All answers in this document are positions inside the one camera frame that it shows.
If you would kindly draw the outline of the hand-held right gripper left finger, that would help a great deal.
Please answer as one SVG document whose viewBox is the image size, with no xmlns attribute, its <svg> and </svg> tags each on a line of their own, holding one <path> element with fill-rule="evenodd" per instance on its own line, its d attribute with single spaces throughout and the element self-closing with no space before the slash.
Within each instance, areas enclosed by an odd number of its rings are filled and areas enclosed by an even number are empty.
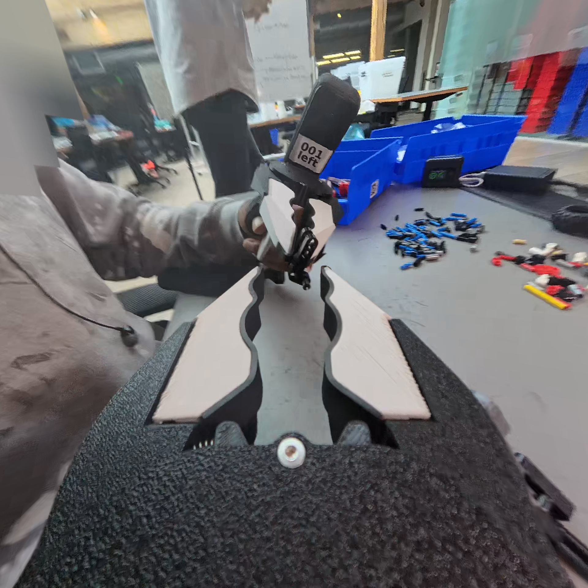
<svg viewBox="0 0 588 588">
<path fill-rule="evenodd" d="M 263 269 L 256 267 L 191 323 L 152 413 L 152 421 L 256 420 L 262 401 L 254 339 L 261 327 Z"/>
</svg>

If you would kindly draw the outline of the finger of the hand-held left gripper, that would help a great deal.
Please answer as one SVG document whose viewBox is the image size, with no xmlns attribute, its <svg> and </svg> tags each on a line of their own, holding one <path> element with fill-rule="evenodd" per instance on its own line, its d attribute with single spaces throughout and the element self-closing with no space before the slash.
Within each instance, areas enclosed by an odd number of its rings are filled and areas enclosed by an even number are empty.
<svg viewBox="0 0 588 588">
<path fill-rule="evenodd" d="M 311 258 L 318 258 L 336 228 L 334 209 L 330 201 L 318 198 L 310 198 L 308 204 L 311 210 L 308 226 L 312 245 Z"/>
<path fill-rule="evenodd" d="M 261 219 L 266 228 L 266 236 L 262 240 L 258 256 L 267 256 L 270 248 L 274 248 L 282 256 L 292 253 L 296 239 L 296 222 L 292 202 L 295 193 L 282 182 L 269 178 L 268 193 L 260 204 Z"/>
</svg>

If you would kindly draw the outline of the brick vehicle chassis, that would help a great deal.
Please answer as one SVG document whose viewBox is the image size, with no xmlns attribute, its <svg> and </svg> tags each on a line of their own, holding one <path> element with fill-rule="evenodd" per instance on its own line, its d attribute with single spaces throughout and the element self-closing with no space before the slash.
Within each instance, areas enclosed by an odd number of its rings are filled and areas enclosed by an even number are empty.
<svg viewBox="0 0 588 588">
<path fill-rule="evenodd" d="M 572 587 L 564 578 L 561 562 L 587 582 L 587 546 L 562 524 L 574 511 L 563 492 L 522 453 L 511 453 L 503 432 L 506 421 L 485 396 L 467 387 L 455 388 L 455 413 L 435 417 L 447 435 L 447 462 L 438 465 L 453 480 L 476 512 L 468 510 L 472 523 L 467 533 L 478 556 L 488 548 L 493 586 Z"/>
</svg>

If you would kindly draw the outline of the person's left forearm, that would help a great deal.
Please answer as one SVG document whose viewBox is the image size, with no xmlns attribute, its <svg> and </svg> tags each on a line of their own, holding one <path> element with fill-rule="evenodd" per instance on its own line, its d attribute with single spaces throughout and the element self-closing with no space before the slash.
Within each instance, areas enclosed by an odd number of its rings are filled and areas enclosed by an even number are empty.
<svg viewBox="0 0 588 588">
<path fill-rule="evenodd" d="M 239 223 L 251 196 L 238 194 L 178 208 L 89 179 L 64 161 L 36 166 L 55 206 L 97 274 L 106 280 L 153 277 L 168 268 L 258 264 Z"/>
</svg>

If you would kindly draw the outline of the grey desk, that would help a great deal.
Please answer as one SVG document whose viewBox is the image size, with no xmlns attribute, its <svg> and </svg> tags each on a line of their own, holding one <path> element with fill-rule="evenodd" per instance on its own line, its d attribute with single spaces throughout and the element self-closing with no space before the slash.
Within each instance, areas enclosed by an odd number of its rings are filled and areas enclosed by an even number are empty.
<svg viewBox="0 0 588 588">
<path fill-rule="evenodd" d="M 449 240 L 447 254 L 401 270 L 380 225 L 460 212 L 485 226 L 472 253 Z M 497 251 L 518 255 L 557 243 L 587 252 L 587 239 L 561 234 L 550 222 L 461 189 L 390 187 L 355 221 L 338 227 L 319 265 L 400 319 L 466 386 L 491 400 L 510 426 L 507 441 L 576 506 L 567 524 L 587 543 L 587 300 L 561 311 L 523 289 L 529 272 L 495 267 Z M 263 379 L 256 443 L 296 431 L 332 442 L 322 405 L 324 353 L 320 267 L 308 291 L 289 281 L 266 283 L 261 329 L 254 339 Z"/>
</svg>

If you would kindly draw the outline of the person's left hand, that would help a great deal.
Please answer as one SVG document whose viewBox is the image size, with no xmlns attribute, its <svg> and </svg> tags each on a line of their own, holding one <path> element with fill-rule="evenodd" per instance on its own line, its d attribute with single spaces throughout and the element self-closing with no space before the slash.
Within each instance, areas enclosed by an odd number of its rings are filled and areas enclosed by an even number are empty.
<svg viewBox="0 0 588 588">
<path fill-rule="evenodd" d="M 287 261 L 288 248 L 285 240 L 279 240 L 275 220 L 270 220 L 269 228 L 260 212 L 264 197 L 256 195 L 246 200 L 239 209 L 239 228 L 244 235 L 243 247 L 254 256 L 265 273 L 284 275 L 292 270 Z"/>
</svg>

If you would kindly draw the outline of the white plastic container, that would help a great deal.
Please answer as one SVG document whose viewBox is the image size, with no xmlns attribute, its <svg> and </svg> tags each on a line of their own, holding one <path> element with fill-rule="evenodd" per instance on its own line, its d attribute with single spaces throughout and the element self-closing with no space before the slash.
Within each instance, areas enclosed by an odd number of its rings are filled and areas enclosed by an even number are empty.
<svg viewBox="0 0 588 588">
<path fill-rule="evenodd" d="M 406 58 L 397 56 L 358 66 L 359 93 L 363 100 L 389 99 L 399 93 Z"/>
</svg>

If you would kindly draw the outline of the white writing board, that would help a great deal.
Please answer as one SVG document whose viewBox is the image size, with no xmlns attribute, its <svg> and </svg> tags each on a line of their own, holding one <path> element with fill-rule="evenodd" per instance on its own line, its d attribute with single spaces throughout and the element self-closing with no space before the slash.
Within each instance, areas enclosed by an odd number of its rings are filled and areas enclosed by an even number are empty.
<svg viewBox="0 0 588 588">
<path fill-rule="evenodd" d="M 258 21 L 246 19 L 261 103 L 306 98 L 313 86 L 307 1 L 272 1 Z"/>
</svg>

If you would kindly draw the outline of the black mesh chair seat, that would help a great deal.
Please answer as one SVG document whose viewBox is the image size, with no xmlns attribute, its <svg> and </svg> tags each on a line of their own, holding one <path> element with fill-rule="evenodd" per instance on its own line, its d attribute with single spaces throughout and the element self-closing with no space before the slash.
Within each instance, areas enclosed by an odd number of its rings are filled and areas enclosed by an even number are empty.
<svg viewBox="0 0 588 588">
<path fill-rule="evenodd" d="M 127 312 L 145 318 L 173 310 L 178 292 L 163 289 L 157 283 L 152 283 L 118 292 L 116 297 Z"/>
</svg>

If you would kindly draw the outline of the pile of blue black pins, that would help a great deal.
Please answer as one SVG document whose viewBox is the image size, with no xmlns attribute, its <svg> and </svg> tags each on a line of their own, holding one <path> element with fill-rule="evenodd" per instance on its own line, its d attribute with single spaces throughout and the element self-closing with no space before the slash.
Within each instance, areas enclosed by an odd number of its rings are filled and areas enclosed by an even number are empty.
<svg viewBox="0 0 588 588">
<path fill-rule="evenodd" d="M 478 245 L 480 236 L 486 232 L 484 223 L 465 213 L 437 216 L 424 208 L 414 211 L 421 216 L 412 222 L 399 224 L 400 216 L 395 215 L 395 224 L 379 225 L 386 238 L 393 242 L 393 254 L 401 259 L 401 271 L 440 261 L 448 253 L 448 243 Z"/>
</svg>

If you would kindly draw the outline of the black power station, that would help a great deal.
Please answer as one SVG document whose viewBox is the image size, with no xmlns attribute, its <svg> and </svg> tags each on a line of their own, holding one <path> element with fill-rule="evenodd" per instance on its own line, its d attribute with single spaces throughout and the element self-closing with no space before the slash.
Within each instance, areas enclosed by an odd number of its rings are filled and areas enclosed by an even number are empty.
<svg viewBox="0 0 588 588">
<path fill-rule="evenodd" d="M 463 155 L 438 156 L 426 160 L 421 186 L 423 188 L 460 187 L 464 160 Z"/>
</svg>

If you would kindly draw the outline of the person's grey printed hoodie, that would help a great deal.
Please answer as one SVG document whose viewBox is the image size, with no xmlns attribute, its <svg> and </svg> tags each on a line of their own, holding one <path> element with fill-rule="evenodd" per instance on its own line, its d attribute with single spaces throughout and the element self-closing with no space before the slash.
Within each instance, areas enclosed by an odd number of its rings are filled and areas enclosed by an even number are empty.
<svg viewBox="0 0 588 588">
<path fill-rule="evenodd" d="M 46 196 L 1 196 L 1 587 L 31 558 L 92 423 L 155 346 Z"/>
</svg>

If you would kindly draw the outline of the yellow brick beam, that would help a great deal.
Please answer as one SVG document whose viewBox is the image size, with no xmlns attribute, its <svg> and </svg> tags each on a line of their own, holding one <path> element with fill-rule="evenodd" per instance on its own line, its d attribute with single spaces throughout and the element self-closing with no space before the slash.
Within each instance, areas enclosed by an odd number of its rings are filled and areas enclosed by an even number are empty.
<svg viewBox="0 0 588 588">
<path fill-rule="evenodd" d="M 533 295 L 535 298 L 542 300 L 546 304 L 558 310 L 566 311 L 571 309 L 571 304 L 569 302 L 563 301 L 560 298 L 549 295 L 545 290 L 539 289 L 533 284 L 525 284 L 523 289 L 531 295 Z"/>
</svg>

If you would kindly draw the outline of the pile of red white bricks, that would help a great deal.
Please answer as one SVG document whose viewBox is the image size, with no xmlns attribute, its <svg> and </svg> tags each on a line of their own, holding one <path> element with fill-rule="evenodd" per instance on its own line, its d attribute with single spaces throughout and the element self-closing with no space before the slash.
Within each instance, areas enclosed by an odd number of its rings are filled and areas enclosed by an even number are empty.
<svg viewBox="0 0 588 588">
<path fill-rule="evenodd" d="M 526 254 L 512 255 L 496 252 L 490 263 L 494 267 L 516 266 L 529 274 L 525 284 L 533 284 L 549 295 L 569 302 L 571 308 L 587 300 L 587 252 L 570 254 L 556 243 L 531 247 Z"/>
</svg>

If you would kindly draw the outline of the black flat box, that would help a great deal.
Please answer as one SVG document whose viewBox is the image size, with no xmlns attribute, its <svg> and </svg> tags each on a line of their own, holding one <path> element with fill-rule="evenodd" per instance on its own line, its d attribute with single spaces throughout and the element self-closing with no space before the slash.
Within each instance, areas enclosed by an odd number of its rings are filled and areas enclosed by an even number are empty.
<svg viewBox="0 0 588 588">
<path fill-rule="evenodd" d="M 555 178 L 557 169 L 540 166 L 495 166 L 484 171 L 481 187 L 498 192 L 543 194 Z"/>
</svg>

